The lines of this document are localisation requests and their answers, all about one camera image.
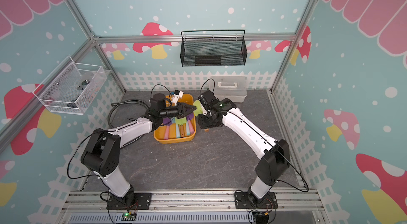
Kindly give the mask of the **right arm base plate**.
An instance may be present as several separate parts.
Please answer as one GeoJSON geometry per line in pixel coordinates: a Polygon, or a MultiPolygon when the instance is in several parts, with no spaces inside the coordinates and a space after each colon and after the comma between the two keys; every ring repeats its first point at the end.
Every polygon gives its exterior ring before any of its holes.
{"type": "Polygon", "coordinates": [[[268,192],[264,197],[258,199],[254,194],[236,190],[234,192],[236,209],[278,209],[278,203],[274,192],[268,192]]]}

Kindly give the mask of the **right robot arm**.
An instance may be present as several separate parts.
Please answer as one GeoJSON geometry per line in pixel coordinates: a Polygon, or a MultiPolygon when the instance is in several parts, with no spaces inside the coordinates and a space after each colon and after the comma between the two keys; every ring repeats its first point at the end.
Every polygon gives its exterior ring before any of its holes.
{"type": "Polygon", "coordinates": [[[255,168],[256,179],[248,189],[248,201],[253,207],[262,205],[272,186],[290,166],[288,143],[264,133],[228,98],[220,101],[213,91],[206,90],[200,94],[198,100],[202,108],[202,114],[198,115],[200,128],[226,126],[240,136],[256,154],[259,163],[255,168]]]}

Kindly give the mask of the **light blue shovel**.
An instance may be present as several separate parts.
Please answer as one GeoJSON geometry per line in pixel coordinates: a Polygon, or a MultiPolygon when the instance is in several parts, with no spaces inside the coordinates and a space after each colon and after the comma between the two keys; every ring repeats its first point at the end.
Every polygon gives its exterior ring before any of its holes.
{"type": "Polygon", "coordinates": [[[181,137],[180,128],[179,128],[179,125],[176,124],[176,138],[180,138],[180,137],[181,137]]]}
{"type": "Polygon", "coordinates": [[[185,134],[186,134],[186,136],[190,136],[191,132],[190,132],[190,129],[189,129],[189,125],[187,123],[185,123],[184,126],[185,126],[185,134]]]}

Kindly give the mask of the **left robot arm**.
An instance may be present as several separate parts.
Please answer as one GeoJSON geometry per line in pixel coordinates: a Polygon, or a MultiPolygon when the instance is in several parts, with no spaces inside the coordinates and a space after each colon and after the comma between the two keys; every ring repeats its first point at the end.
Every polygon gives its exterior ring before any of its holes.
{"type": "Polygon", "coordinates": [[[102,180],[118,206],[130,208],[136,204],[135,192],[119,168],[120,149],[137,137],[157,130],[164,124],[164,119],[182,119],[195,110],[194,105],[173,104],[164,94],[155,94],[140,118],[120,127],[95,130],[81,156],[81,163],[102,180]]]}

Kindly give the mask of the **green shovel wooden handle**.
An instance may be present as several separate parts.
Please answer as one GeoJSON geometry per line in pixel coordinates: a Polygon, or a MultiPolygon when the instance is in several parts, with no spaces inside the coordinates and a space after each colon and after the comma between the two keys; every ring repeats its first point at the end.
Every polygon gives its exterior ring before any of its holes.
{"type": "Polygon", "coordinates": [[[196,110],[194,111],[194,116],[196,117],[197,124],[199,124],[199,127],[203,129],[204,131],[209,131],[208,125],[207,125],[207,111],[201,104],[199,100],[195,100],[194,104],[196,107],[196,110]]]}
{"type": "Polygon", "coordinates": [[[187,123],[186,118],[177,119],[177,121],[176,121],[176,124],[178,125],[181,137],[186,137],[187,136],[187,130],[186,130],[186,127],[185,127],[186,123],[187,123]]]}

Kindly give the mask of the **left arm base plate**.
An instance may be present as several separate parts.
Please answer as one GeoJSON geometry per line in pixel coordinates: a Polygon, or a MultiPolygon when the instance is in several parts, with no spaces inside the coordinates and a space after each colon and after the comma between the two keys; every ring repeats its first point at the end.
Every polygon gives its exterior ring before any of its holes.
{"type": "Polygon", "coordinates": [[[130,192],[124,198],[109,193],[107,210],[148,210],[151,201],[151,193],[130,192]]]}

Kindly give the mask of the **purple shovel pink handle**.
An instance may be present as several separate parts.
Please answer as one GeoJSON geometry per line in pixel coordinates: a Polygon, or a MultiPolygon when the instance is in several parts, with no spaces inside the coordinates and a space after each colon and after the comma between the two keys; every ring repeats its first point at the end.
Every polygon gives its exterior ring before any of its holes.
{"type": "Polygon", "coordinates": [[[175,124],[170,124],[165,127],[164,140],[173,139],[176,136],[175,124]]]}
{"type": "Polygon", "coordinates": [[[190,135],[192,135],[195,132],[194,125],[192,123],[193,118],[194,118],[193,113],[187,115],[187,117],[186,117],[190,135]]]}

